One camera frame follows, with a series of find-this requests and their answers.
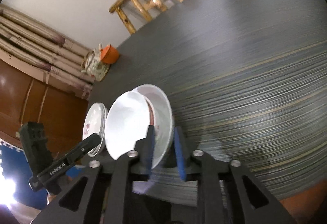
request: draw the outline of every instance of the plate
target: plate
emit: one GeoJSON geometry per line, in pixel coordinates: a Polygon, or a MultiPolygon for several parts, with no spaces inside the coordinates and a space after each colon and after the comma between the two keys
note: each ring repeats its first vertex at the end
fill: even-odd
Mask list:
{"type": "Polygon", "coordinates": [[[83,140],[93,133],[101,137],[101,144],[89,151],[88,155],[94,157],[100,150],[104,137],[104,120],[106,119],[106,107],[102,103],[94,103],[89,109],[83,126],[83,140]]]}
{"type": "Polygon", "coordinates": [[[153,105],[155,122],[155,146],[152,168],[155,168],[165,156],[173,141],[174,118],[166,94],[157,86],[145,84],[133,89],[145,96],[153,105]]]}
{"type": "Polygon", "coordinates": [[[110,156],[116,160],[133,150],[136,141],[147,136],[149,124],[148,103],[143,95],[128,91],[119,96],[105,124],[105,142],[110,156]]]}

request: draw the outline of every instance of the tabletop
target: tabletop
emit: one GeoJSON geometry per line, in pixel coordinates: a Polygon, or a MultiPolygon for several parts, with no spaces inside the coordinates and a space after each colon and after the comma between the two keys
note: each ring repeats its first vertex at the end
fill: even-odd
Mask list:
{"type": "MultiPolygon", "coordinates": [[[[138,85],[168,96],[176,125],[215,159],[238,159],[283,199],[326,173],[324,0],[186,0],[131,35],[94,85],[109,109],[138,85]]],[[[106,151],[99,159],[108,155],[106,151]]],[[[158,167],[137,192],[196,204],[196,183],[158,167]]]]}

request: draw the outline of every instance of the orange pot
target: orange pot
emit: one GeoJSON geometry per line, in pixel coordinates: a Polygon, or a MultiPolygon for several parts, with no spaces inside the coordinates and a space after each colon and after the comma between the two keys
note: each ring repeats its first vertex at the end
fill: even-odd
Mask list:
{"type": "Polygon", "coordinates": [[[115,63],[119,58],[119,52],[115,47],[107,45],[103,50],[101,50],[100,59],[102,62],[107,64],[115,63]]]}

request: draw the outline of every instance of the screw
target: screw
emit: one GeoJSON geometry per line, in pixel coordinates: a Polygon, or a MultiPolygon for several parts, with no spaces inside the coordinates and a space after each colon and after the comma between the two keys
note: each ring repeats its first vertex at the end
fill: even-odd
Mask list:
{"type": "Polygon", "coordinates": [[[137,155],[138,155],[138,152],[136,151],[136,150],[131,150],[131,151],[129,151],[129,152],[127,152],[127,155],[129,156],[129,157],[137,157],[137,155]]]}
{"type": "Polygon", "coordinates": [[[241,162],[239,162],[238,160],[232,160],[231,165],[233,167],[239,167],[239,166],[241,166],[241,162]]]}
{"type": "Polygon", "coordinates": [[[100,162],[99,162],[98,160],[91,160],[91,161],[89,162],[89,166],[90,166],[91,168],[97,168],[97,167],[100,166],[100,162]]]}
{"type": "Polygon", "coordinates": [[[202,150],[194,150],[194,151],[193,151],[193,155],[194,155],[195,157],[203,156],[203,151],[202,151],[202,150]]]}

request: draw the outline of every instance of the curtain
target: curtain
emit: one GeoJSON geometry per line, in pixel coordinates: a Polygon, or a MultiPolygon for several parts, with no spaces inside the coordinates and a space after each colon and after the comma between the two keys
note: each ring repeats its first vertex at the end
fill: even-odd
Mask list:
{"type": "Polygon", "coordinates": [[[0,4],[0,59],[62,91],[88,99],[94,77],[81,72],[90,50],[0,4]]]}

